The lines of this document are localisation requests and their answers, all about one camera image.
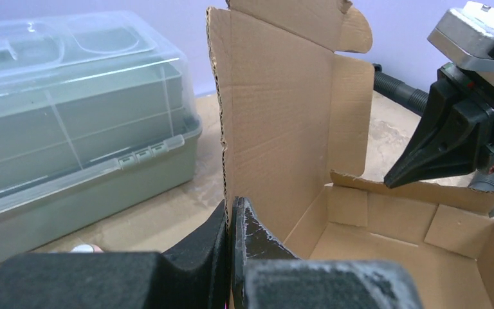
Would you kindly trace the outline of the brown cardboard box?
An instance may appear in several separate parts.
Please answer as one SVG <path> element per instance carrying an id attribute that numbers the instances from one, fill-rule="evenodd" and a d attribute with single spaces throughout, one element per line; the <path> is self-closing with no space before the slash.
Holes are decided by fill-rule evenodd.
<path id="1" fill-rule="evenodd" d="M 362 178 L 394 141 L 369 144 L 372 31 L 350 1 L 229 1 L 206 10 L 227 206 L 305 261 L 382 259 L 425 308 L 494 308 L 494 192 Z"/>

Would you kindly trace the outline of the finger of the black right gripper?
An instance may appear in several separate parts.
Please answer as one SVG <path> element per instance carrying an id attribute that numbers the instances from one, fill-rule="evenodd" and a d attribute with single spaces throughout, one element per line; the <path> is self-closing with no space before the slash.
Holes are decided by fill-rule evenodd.
<path id="1" fill-rule="evenodd" d="M 474 172 L 493 122 L 494 111 L 476 94 L 467 95 L 446 79 L 436 81 L 412 138 L 384 184 L 396 188 Z"/>

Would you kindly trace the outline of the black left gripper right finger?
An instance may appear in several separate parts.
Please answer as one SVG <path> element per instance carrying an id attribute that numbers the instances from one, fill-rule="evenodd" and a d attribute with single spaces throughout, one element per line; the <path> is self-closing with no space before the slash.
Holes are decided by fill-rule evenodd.
<path id="1" fill-rule="evenodd" d="M 236 308 L 422 308 L 412 276 L 391 261 L 310 261 L 292 253 L 236 197 L 230 215 Z"/>

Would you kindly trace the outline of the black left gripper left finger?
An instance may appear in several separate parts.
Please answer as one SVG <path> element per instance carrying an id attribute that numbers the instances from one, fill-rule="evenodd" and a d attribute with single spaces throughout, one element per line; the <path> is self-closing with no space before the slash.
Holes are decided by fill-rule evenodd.
<path id="1" fill-rule="evenodd" d="M 226 208 L 165 252 L 29 253 L 0 266 L 0 308 L 224 308 Z"/>

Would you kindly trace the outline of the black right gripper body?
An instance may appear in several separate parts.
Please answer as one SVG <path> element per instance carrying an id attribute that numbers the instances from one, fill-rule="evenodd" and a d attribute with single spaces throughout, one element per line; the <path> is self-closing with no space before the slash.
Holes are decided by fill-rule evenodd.
<path id="1" fill-rule="evenodd" d="M 469 95 L 476 94 L 479 100 L 494 111 L 494 87 L 474 71 L 458 68 L 454 64 L 446 64 L 439 70 L 439 79 L 446 79 Z M 485 174 L 494 173 L 494 122 L 489 140 L 480 149 L 479 167 L 476 169 Z"/>

